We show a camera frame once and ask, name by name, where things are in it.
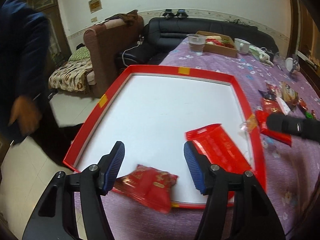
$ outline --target blue gripper pad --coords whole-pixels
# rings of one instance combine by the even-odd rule
[[[201,167],[198,163],[198,160],[195,155],[199,155],[195,147],[192,145],[192,142],[186,142],[183,148],[184,157],[186,159],[193,183],[196,186],[196,189],[200,191],[201,194],[206,193],[206,186],[204,183],[204,173],[201,170]]]
[[[104,173],[102,191],[108,192],[113,188],[124,159],[124,144],[117,141],[110,154],[103,156],[103,158],[101,158],[103,162],[101,171]]]

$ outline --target black leather sofa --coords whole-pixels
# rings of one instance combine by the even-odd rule
[[[189,33],[207,31],[220,33],[235,38],[246,40],[261,48],[266,47],[273,53],[279,51],[273,38],[258,30],[255,26],[243,26],[230,22],[221,22],[199,18],[152,18],[144,27],[142,36],[144,42],[137,48],[137,43],[132,44],[124,53],[126,65],[150,64],[159,65],[168,53],[174,50]],[[115,63],[119,72],[126,68],[123,64],[122,54],[115,57]]]

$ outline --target tile floor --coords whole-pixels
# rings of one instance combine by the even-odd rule
[[[60,126],[84,122],[98,99],[64,94],[50,101]],[[53,163],[31,138],[10,147],[1,166],[0,212],[10,230],[21,240],[29,217],[52,176],[64,169]],[[86,239],[82,215],[76,212],[79,236]]]

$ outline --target white mug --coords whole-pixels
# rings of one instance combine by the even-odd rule
[[[235,39],[235,47],[239,53],[241,54],[249,53],[249,46],[250,46],[250,42],[247,42],[241,39]]]

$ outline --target dark blue jacket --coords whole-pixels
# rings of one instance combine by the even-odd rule
[[[45,104],[44,66],[49,45],[46,16],[22,0],[7,0],[0,8],[0,133],[16,143],[23,141],[17,121],[8,126],[11,107],[20,95],[41,111]]]

